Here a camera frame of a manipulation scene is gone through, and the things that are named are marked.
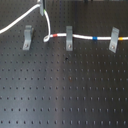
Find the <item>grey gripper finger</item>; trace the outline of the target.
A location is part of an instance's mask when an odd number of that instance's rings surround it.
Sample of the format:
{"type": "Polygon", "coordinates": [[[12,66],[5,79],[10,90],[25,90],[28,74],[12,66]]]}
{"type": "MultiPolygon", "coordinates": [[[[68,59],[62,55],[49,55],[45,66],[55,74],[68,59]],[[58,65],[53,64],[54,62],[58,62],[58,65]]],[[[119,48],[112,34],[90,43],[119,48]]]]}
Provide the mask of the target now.
{"type": "Polygon", "coordinates": [[[44,15],[44,6],[45,6],[45,0],[40,0],[40,14],[41,14],[41,16],[44,15]]]}

